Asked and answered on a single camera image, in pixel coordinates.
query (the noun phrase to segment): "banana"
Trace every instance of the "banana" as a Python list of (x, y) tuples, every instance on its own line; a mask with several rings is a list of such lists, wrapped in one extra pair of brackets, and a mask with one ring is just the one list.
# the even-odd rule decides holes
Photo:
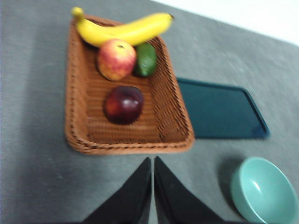
[(173, 21), (170, 14), (155, 13), (127, 24), (103, 27), (85, 19), (79, 7), (74, 7), (71, 13), (81, 37), (95, 47), (110, 39), (121, 39), (135, 46), (165, 32)]

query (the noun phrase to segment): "teal tray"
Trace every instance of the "teal tray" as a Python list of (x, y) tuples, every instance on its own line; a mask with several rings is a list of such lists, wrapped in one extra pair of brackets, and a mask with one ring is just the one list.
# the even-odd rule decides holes
[(265, 138), (270, 132), (241, 87), (178, 78), (196, 138)]

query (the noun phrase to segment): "wicker basket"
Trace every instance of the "wicker basket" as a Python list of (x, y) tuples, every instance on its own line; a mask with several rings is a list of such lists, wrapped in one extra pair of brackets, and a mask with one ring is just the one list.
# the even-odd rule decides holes
[[(94, 16), (102, 25), (120, 23)], [(96, 66), (97, 48), (85, 43), (71, 22), (65, 106), (65, 134), (69, 144), (86, 154), (173, 153), (189, 149), (194, 132), (182, 100), (165, 43), (149, 41), (157, 52), (157, 67), (149, 78), (129, 76), (111, 82)], [(103, 100), (118, 85), (138, 87), (144, 95), (143, 111), (131, 125), (110, 123)]]

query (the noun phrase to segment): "apple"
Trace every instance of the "apple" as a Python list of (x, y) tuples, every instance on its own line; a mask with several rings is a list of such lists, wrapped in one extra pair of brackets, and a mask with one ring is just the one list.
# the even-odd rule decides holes
[(112, 39), (103, 43), (97, 59), (100, 73), (110, 81), (119, 81), (132, 73), (136, 51), (129, 43)]
[(109, 121), (128, 125), (138, 119), (143, 108), (143, 94), (133, 86), (118, 86), (104, 102), (104, 114)]

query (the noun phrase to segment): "mint green bowl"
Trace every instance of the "mint green bowl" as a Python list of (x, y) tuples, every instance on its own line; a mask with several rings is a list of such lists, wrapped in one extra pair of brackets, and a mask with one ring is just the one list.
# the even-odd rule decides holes
[(238, 211), (250, 222), (298, 222), (299, 202), (294, 188), (280, 169), (266, 159), (246, 159), (234, 173), (231, 194)]

